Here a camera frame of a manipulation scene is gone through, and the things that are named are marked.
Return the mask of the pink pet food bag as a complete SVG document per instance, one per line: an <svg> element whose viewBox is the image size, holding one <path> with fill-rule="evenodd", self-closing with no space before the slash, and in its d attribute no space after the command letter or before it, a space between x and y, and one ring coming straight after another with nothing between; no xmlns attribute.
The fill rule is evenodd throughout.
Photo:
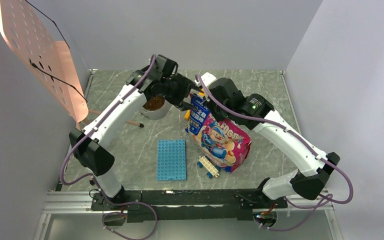
<svg viewBox="0 0 384 240"><path fill-rule="evenodd" d="M188 98L192 109L185 131L209 161L232 173L248 157L251 137L229 119L217 121L204 105L203 95L191 93Z"/></svg>

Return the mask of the yellow plastic scoop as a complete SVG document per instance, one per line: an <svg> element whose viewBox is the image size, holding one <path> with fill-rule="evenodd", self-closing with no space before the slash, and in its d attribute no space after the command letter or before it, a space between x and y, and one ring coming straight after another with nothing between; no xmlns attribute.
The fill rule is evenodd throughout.
<svg viewBox="0 0 384 240"><path fill-rule="evenodd" d="M185 115L184 115L184 119L188 121L190 119L190 115L191 115L191 111L187 110Z"/></svg>

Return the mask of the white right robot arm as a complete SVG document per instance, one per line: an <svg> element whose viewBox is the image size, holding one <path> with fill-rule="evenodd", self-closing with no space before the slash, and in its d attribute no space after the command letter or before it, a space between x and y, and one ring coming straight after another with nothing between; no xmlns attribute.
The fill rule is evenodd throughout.
<svg viewBox="0 0 384 240"><path fill-rule="evenodd" d="M260 207L268 208L275 200L290 195L307 200L321 195L340 161L335 152L326 153L310 144L265 97L258 93L244 95L232 79L210 73L195 78L205 93L204 105L217 121L230 120L265 137L295 164L295 171L262 181L255 195Z"/></svg>

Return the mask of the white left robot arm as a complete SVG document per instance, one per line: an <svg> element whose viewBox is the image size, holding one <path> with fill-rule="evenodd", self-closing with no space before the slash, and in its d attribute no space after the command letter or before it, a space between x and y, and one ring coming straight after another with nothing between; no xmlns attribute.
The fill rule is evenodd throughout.
<svg viewBox="0 0 384 240"><path fill-rule="evenodd" d="M104 204L111 210L124 203L125 189L114 172L115 157L107 151L118 128L151 98L161 96L180 111L193 106L184 101L197 84L177 72L178 63L163 55L153 55L149 65L131 73L119 94L91 123L82 130L69 133L71 151L79 163L93 176L104 196Z"/></svg>

